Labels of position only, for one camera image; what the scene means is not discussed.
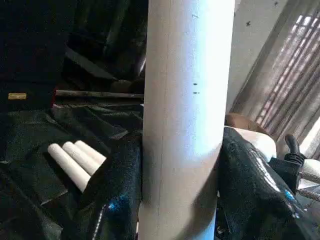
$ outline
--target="shiny black plastic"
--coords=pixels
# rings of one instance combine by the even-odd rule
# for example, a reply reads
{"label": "shiny black plastic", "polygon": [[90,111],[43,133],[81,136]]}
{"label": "shiny black plastic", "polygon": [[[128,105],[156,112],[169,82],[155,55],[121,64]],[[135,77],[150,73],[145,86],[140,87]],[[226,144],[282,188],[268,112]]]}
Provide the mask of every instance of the shiny black plastic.
{"label": "shiny black plastic", "polygon": [[[140,105],[0,113],[0,240],[134,240]],[[47,153],[83,140],[107,156],[81,193]]]}
{"label": "shiny black plastic", "polygon": [[319,227],[264,156],[225,128],[219,160],[219,201],[230,240],[318,240]]}

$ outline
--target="white tube end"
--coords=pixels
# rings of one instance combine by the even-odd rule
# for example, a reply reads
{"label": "white tube end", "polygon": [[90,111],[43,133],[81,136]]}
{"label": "white tube end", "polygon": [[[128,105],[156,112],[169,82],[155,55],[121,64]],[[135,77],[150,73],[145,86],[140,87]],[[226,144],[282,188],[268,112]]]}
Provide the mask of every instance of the white tube end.
{"label": "white tube end", "polygon": [[95,160],[99,164],[99,166],[101,166],[104,163],[104,161],[107,159],[100,152],[96,151],[95,149],[93,149],[92,147],[90,147],[88,144],[86,144],[81,140],[76,141],[74,145],[76,145],[88,156],[90,156],[93,160]]}

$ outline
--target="white pvc pipe section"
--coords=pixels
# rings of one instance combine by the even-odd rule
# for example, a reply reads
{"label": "white pvc pipe section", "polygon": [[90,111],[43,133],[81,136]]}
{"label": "white pvc pipe section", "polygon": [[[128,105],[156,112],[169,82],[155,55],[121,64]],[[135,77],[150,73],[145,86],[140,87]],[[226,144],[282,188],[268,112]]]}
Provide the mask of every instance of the white pvc pipe section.
{"label": "white pvc pipe section", "polygon": [[76,145],[83,152],[85,152],[88,156],[90,156],[93,160],[95,160],[100,166],[107,159],[100,152],[96,151],[95,149],[93,149],[88,144],[84,143],[83,141],[80,141],[80,140],[76,141],[74,145]]}
{"label": "white pvc pipe section", "polygon": [[234,10],[149,0],[140,240],[214,239]]}
{"label": "white pvc pipe section", "polygon": [[81,192],[86,189],[89,174],[72,159],[58,144],[53,143],[48,147],[48,153],[63,171],[69,176]]}
{"label": "white pvc pipe section", "polygon": [[83,152],[79,147],[72,142],[67,141],[62,149],[66,151],[90,176],[92,176],[100,167],[100,165]]}

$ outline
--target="white pipe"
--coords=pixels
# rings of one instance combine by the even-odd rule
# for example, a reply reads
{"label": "white pipe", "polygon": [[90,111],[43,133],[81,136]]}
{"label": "white pipe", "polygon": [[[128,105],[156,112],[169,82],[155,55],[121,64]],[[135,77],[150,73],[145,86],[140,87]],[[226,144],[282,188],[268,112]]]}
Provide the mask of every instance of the white pipe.
{"label": "white pipe", "polygon": [[100,167],[100,165],[83,152],[79,147],[72,142],[67,141],[62,149],[66,151],[90,176],[92,176]]}
{"label": "white pipe", "polygon": [[234,10],[149,0],[140,240],[214,239]]}
{"label": "white pipe", "polygon": [[80,148],[83,152],[85,152],[88,156],[93,158],[100,166],[104,163],[104,161],[107,159],[105,156],[103,156],[100,152],[96,151],[92,147],[90,147],[88,144],[84,143],[83,141],[76,141],[74,143],[78,148]]}
{"label": "white pipe", "polygon": [[89,182],[90,176],[76,163],[58,144],[53,143],[48,147],[48,153],[56,161],[74,184],[83,192]]}

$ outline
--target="black plastic sheet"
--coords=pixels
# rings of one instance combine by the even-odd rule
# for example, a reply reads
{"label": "black plastic sheet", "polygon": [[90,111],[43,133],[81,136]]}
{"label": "black plastic sheet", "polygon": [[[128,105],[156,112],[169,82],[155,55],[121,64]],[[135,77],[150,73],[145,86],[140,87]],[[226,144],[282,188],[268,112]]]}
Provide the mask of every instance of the black plastic sheet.
{"label": "black plastic sheet", "polygon": [[[0,239],[134,239],[141,106],[0,114]],[[47,153],[82,140],[107,156],[81,193]]]}

